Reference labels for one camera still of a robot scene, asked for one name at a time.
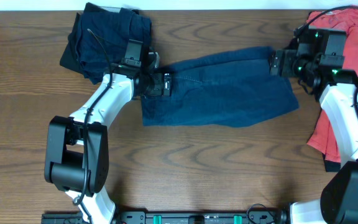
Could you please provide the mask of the navy blue denim shorts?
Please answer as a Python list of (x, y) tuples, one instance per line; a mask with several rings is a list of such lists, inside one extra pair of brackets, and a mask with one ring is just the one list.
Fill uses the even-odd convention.
[(141, 100), (143, 125), (241, 128), (297, 110), (290, 81), (270, 74), (272, 54), (251, 47), (160, 68), (172, 75), (172, 94)]

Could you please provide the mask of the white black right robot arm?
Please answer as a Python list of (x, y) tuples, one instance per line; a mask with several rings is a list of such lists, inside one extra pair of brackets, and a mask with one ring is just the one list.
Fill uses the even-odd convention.
[(348, 66), (349, 51), (340, 44), (298, 44), (273, 52), (270, 72), (297, 77), (328, 117), (341, 168), (321, 196), (290, 205), (287, 223), (358, 223), (358, 76)]

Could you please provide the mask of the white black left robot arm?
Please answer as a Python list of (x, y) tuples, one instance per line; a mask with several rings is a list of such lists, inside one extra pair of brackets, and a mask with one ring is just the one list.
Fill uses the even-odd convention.
[(55, 116), (49, 123), (45, 180), (65, 192), (78, 213), (42, 215), (42, 223), (113, 223), (115, 203), (105, 182), (109, 170), (108, 129), (122, 107), (137, 95), (169, 96), (172, 77), (155, 73), (157, 52), (142, 58), (127, 53), (110, 63), (99, 88), (69, 117)]

